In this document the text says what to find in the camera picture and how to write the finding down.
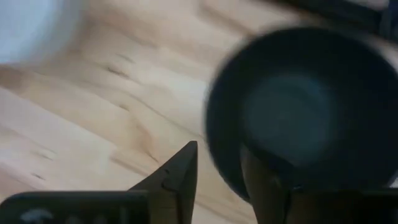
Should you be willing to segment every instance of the black frying pan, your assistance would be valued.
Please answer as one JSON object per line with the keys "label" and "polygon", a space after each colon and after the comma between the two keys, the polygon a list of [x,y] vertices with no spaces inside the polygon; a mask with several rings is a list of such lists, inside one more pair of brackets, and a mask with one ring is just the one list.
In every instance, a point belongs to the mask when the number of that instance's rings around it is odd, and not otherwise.
{"label": "black frying pan", "polygon": [[221,70],[208,100],[210,152],[248,200],[247,147],[290,189],[372,189],[398,165],[398,81],[358,40],[298,28],[262,36]]}

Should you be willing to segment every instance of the wooden floor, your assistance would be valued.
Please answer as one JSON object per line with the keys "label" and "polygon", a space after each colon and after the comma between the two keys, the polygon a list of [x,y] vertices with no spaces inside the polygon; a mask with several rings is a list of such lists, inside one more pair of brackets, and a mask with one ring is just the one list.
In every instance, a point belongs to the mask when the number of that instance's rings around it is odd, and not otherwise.
{"label": "wooden floor", "polygon": [[[255,223],[203,132],[218,67],[259,33],[308,15],[250,0],[91,0],[78,42],[47,65],[0,68],[0,197],[126,190],[199,143],[193,223]],[[366,38],[398,68],[398,51]]]}

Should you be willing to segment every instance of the black object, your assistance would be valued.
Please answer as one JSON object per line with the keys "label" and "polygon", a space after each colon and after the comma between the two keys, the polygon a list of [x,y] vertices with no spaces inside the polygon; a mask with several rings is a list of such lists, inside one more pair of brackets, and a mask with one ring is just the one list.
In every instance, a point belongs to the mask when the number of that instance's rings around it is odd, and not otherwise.
{"label": "black object", "polygon": [[280,30],[222,69],[206,131],[229,186],[249,200],[239,152],[248,148],[286,189],[388,186],[398,158],[398,81],[361,42],[331,30]]}
{"label": "black object", "polygon": [[244,182],[260,224],[398,223],[398,190],[289,190],[277,173],[242,148]]}
{"label": "black object", "polygon": [[197,148],[189,142],[127,192],[17,194],[0,205],[0,223],[191,223]]}
{"label": "black object", "polygon": [[387,40],[398,42],[398,1],[390,0],[382,10],[371,9],[347,0],[274,0],[321,15]]}

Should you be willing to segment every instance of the white object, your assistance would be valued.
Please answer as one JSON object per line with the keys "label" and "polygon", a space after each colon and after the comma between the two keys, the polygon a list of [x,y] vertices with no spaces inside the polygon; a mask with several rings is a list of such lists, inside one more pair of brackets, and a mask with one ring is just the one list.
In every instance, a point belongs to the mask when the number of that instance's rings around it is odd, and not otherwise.
{"label": "white object", "polygon": [[51,58],[74,38],[82,0],[0,0],[0,65]]}

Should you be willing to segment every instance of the black plastic piece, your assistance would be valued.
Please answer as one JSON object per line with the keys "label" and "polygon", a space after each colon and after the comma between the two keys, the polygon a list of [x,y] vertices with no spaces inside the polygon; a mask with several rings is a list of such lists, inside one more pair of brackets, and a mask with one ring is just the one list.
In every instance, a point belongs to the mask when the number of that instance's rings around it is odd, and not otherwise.
{"label": "black plastic piece", "polygon": [[189,224],[197,186],[197,142],[189,142],[127,192],[30,192],[0,205],[0,223]]}

